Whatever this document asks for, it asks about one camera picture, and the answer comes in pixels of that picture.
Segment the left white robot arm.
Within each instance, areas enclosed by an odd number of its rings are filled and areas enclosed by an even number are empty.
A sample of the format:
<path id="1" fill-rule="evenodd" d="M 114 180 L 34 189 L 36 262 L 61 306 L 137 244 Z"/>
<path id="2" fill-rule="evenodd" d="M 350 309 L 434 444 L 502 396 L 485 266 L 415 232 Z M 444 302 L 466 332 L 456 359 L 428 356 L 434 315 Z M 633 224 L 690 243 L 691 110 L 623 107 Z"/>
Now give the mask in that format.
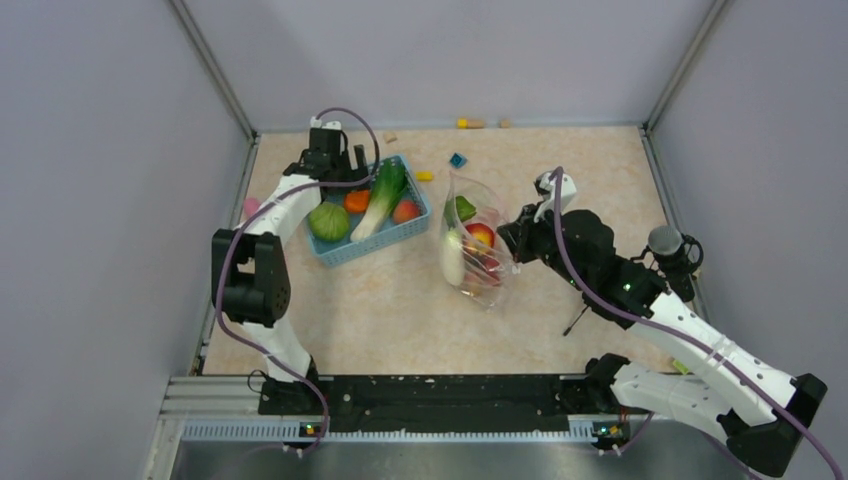
<path id="1" fill-rule="evenodd" d="M 362 186 L 368 174 L 363 147 L 350 146 L 339 123 L 317 123 L 273 193 L 239 226 L 212 237 L 216 323 L 264 357 L 268 375 L 285 384 L 283 401 L 297 413 L 317 407 L 321 388 L 308 378 L 314 362 L 288 317 L 292 287 L 284 247 L 329 191 Z"/>

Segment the clear pink-dotted zip bag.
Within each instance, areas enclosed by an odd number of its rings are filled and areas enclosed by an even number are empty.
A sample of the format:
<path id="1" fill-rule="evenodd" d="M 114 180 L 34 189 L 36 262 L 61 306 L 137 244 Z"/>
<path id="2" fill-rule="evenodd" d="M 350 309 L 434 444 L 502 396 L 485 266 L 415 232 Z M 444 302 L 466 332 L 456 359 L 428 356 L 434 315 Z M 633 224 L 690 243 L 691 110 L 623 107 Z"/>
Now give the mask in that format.
<path id="1" fill-rule="evenodd" d="M 458 287 L 454 287 L 445 280 L 444 276 L 443 278 L 455 291 L 475 301 L 481 307 L 492 310 L 499 307 L 505 301 L 509 288 L 513 283 L 513 277 L 520 272 L 520 269 L 512 260 L 504 241 L 496 232 L 496 228 L 499 225 L 507 222 L 506 210 L 501 198 L 489 186 L 480 181 L 452 173 L 449 176 L 448 191 L 442 207 L 441 230 L 438 241 L 439 263 L 441 236 L 445 231 L 444 221 L 442 219 L 443 208 L 448 198 L 458 195 L 465 196 L 477 210 L 476 215 L 472 219 L 459 226 L 459 230 L 463 235 L 463 253 L 466 250 L 475 250 L 485 255 L 494 256 L 502 266 L 502 286 L 481 296 L 471 296 L 463 286 L 464 281 Z M 474 240 L 467 232 L 465 225 L 476 222 L 484 223 L 496 232 L 496 243 L 493 248 L 486 248 Z"/>

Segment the red yellow apple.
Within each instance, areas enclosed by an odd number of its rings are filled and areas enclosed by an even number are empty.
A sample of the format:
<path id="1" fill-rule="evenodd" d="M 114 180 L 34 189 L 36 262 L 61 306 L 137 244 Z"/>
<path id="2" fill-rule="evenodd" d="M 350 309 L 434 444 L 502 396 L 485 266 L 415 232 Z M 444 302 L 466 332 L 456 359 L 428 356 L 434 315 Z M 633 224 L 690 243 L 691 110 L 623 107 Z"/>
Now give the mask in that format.
<path id="1" fill-rule="evenodd" d="M 493 248 L 496 243 L 496 232 L 488 225 L 480 222 L 468 223 L 465 225 L 467 232 L 478 243 L 486 248 Z"/>

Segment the red cherry bunch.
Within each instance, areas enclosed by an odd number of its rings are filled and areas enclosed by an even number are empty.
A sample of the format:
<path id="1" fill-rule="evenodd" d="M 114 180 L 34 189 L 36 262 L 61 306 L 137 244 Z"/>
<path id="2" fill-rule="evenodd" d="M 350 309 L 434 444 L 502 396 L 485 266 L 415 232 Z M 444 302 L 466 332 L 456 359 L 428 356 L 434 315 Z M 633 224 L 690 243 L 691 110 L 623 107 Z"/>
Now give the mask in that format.
<path id="1" fill-rule="evenodd" d="M 466 250 L 464 261 L 463 286 L 471 296 L 481 296 L 502 286 L 502 266 L 494 256 Z"/>

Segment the white radish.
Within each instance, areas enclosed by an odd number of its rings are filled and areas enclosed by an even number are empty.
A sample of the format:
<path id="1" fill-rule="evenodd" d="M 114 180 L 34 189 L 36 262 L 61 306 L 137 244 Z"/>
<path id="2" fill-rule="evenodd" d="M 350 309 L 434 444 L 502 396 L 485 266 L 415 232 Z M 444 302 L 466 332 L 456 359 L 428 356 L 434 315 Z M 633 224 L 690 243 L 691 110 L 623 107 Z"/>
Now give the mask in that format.
<path id="1" fill-rule="evenodd" d="M 476 215 L 476 207 L 462 195 L 450 197 L 443 208 L 445 231 L 441 236 L 440 264 L 445 280 L 458 287 L 465 277 L 463 235 L 459 226 Z"/>

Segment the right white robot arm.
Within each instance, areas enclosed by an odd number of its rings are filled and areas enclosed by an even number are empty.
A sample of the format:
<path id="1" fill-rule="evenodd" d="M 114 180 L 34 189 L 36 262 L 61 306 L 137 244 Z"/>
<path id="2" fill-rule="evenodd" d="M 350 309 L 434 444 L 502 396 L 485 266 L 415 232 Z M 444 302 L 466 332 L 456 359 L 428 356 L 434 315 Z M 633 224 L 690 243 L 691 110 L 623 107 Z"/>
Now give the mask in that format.
<path id="1" fill-rule="evenodd" d="M 661 374 L 606 354 L 590 363 L 589 404 L 648 410 L 699 430 L 748 468 L 779 478 L 802 441 L 837 479 L 844 474 L 810 427 L 827 393 L 813 374 L 792 376 L 706 323 L 656 271 L 617 254 L 614 234 L 588 210 L 537 217 L 527 205 L 498 235 L 519 263 L 539 260 L 580 291 L 592 311 L 669 353 L 690 371 Z"/>

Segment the orange pumpkin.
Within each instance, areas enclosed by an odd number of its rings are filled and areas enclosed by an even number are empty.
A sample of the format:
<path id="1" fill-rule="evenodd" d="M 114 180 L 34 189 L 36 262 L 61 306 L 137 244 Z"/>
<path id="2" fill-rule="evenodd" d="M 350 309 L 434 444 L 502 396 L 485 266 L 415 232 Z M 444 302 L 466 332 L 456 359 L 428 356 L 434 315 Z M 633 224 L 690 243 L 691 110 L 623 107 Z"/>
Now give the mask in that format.
<path id="1" fill-rule="evenodd" d="M 343 199 L 343 208 L 349 214 L 364 214 L 370 203 L 369 190 L 348 192 Z"/>

